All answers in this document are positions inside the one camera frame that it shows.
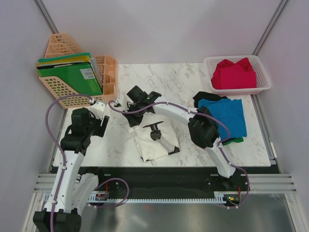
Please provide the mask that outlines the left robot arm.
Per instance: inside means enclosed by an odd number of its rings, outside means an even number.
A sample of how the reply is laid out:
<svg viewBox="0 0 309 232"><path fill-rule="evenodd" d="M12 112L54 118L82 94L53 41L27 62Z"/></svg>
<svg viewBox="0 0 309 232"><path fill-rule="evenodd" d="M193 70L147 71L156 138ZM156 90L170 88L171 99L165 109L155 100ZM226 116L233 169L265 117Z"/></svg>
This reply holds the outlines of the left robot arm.
<svg viewBox="0 0 309 232"><path fill-rule="evenodd" d="M109 121L105 108L105 104L98 103L73 110L71 124L60 142L64 155L60 158L51 194L43 210L36 211L33 216L39 231L78 232L92 191L105 187L106 178L100 174L83 174L77 180L91 137L103 137L105 133Z"/></svg>

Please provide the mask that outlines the white t shirt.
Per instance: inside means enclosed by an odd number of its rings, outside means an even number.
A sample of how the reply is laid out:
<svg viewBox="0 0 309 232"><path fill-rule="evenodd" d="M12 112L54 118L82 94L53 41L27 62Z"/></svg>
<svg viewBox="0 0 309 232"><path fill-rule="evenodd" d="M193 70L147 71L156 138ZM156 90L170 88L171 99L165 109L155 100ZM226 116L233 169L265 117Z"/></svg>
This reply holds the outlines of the white t shirt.
<svg viewBox="0 0 309 232"><path fill-rule="evenodd" d="M166 116L147 113L140 125L126 128L134 136L144 162L180 152L178 137Z"/></svg>

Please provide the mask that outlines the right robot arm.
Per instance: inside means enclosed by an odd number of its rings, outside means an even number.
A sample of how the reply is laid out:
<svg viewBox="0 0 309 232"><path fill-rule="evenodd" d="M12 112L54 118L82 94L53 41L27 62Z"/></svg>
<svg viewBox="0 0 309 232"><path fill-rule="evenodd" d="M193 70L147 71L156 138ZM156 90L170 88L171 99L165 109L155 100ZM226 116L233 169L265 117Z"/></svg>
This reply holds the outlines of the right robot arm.
<svg viewBox="0 0 309 232"><path fill-rule="evenodd" d="M168 116L188 126L192 142L207 151L213 160L222 187L233 190L240 181L241 171L230 161L230 154L223 146L223 139L219 135L219 125L208 108L201 109L186 107L168 101L160 93L152 91L146 93L138 86L134 86L127 96L132 104L127 106L123 115L127 118L129 126L137 126L142 122L146 113Z"/></svg>

